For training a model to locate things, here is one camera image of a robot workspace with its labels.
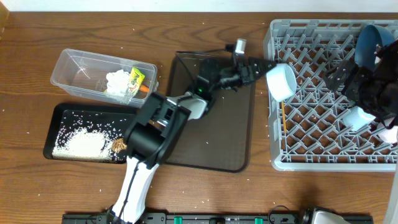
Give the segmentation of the foil snack wrapper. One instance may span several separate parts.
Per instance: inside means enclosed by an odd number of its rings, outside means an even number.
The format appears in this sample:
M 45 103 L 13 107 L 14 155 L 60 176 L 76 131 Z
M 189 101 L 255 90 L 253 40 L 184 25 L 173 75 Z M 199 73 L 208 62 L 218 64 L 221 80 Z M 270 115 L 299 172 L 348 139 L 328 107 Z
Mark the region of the foil snack wrapper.
M 133 67 L 130 72 L 129 80 L 127 83 L 128 91 L 131 96 L 136 95 L 144 79 L 145 75 L 138 68 Z

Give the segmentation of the white tissue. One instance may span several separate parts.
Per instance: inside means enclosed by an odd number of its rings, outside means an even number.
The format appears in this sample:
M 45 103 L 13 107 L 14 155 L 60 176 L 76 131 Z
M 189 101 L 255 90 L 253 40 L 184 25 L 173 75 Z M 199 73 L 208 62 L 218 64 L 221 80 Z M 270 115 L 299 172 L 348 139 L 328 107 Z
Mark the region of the white tissue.
M 106 75 L 106 92 L 113 95 L 125 96 L 129 91 L 129 76 L 130 74 L 124 70 L 108 73 Z

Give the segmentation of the pink cup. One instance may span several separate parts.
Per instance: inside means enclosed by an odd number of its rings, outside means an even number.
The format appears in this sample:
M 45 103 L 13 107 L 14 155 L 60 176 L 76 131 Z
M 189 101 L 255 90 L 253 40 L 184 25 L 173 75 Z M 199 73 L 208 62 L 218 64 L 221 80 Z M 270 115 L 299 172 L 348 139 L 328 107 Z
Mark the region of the pink cup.
M 385 129 L 377 135 L 384 142 L 395 144 L 397 143 L 397 126 L 394 126 L 391 129 Z

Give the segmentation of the blue plate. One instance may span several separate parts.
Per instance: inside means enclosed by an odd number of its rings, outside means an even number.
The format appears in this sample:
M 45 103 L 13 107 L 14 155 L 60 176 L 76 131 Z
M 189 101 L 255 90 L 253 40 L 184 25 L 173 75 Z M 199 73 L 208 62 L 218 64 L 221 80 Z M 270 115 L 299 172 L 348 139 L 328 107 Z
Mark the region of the blue plate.
M 360 33 L 355 53 L 354 61 L 359 67 L 366 67 L 370 70 L 376 68 L 376 45 L 386 46 L 393 43 L 396 39 L 386 28 L 375 25 L 366 26 Z

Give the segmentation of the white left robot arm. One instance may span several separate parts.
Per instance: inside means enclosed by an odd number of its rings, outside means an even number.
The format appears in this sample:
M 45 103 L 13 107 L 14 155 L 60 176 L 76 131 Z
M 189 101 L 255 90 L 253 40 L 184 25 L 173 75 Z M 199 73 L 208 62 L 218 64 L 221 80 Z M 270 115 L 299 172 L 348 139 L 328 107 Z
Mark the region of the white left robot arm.
M 248 57 L 223 67 L 215 58 L 199 66 L 198 75 L 183 95 L 150 95 L 123 136 L 127 169 L 117 202 L 109 209 L 108 223 L 135 223 L 145 210 L 145 201 L 157 168 L 172 153 L 185 125 L 206 115 L 218 90 L 238 90 L 276 67 L 271 60 Z

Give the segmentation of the orange carrot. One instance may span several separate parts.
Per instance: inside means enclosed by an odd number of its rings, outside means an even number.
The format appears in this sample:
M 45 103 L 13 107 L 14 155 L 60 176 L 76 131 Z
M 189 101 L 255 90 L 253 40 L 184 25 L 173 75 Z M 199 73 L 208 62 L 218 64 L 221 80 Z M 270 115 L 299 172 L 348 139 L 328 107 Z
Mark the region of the orange carrot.
M 141 85 L 139 87 L 139 90 L 142 91 L 142 92 L 148 93 L 149 92 L 149 87 L 145 86 L 145 85 Z

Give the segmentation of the light blue rice bowl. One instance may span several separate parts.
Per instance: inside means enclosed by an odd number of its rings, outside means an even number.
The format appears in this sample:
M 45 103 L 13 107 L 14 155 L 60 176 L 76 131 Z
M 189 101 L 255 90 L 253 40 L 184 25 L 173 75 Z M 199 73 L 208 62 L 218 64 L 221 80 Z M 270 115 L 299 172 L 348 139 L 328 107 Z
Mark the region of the light blue rice bowl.
M 273 99 L 282 102 L 295 95 L 297 82 L 295 73 L 286 63 L 279 63 L 266 73 L 267 86 Z

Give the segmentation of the brown food scraps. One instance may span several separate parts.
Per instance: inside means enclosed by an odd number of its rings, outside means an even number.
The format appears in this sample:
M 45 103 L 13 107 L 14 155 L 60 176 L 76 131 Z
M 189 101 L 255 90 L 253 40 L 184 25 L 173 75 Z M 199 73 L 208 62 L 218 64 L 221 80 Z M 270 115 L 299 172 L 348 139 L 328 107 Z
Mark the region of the brown food scraps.
M 111 147 L 111 150 L 113 152 L 116 152 L 116 153 L 119 153 L 119 152 L 121 152 L 123 150 L 126 150 L 126 149 L 127 149 L 127 146 L 124 144 L 123 138 L 116 139 L 113 142 L 112 147 Z

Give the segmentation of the light blue cup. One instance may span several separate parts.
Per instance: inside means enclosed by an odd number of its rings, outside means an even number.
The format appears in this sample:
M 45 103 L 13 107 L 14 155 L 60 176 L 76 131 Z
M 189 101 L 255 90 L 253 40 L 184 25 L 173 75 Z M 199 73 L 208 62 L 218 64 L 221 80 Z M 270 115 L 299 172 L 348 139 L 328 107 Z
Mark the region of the light blue cup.
M 358 106 L 354 106 L 349 109 L 349 113 L 343 118 L 343 124 L 346 127 L 351 127 L 352 131 L 358 131 L 374 119 L 376 119 L 374 115 L 365 112 Z

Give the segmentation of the white rice pile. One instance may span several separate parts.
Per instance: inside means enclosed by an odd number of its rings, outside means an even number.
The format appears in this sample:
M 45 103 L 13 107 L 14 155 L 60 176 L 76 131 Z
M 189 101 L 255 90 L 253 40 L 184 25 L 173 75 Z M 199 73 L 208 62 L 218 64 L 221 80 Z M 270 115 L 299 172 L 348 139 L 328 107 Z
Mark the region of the white rice pile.
M 55 159 L 88 162 L 116 162 L 111 150 L 122 136 L 122 127 L 113 113 L 64 111 L 55 138 L 52 156 Z

